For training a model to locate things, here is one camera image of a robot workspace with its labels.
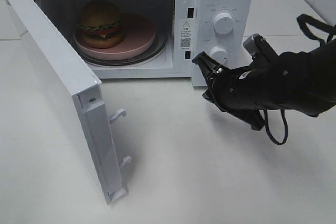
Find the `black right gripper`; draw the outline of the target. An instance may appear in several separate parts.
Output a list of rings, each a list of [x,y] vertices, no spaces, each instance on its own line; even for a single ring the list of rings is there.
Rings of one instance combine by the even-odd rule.
[[[236,83],[243,73],[251,70],[250,67],[229,69],[206,52],[199,53],[192,63],[199,67],[207,84],[207,90],[203,93],[206,101],[249,124],[254,131],[260,131],[264,127],[264,118],[259,110],[243,106],[237,99],[241,88]]]

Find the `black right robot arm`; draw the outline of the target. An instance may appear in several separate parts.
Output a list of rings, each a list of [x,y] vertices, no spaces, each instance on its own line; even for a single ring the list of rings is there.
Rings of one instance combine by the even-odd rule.
[[[229,69],[202,52],[193,59],[207,83],[204,99],[261,130],[261,110],[311,117],[335,106],[335,41],[311,52],[277,55],[269,46],[245,67]]]

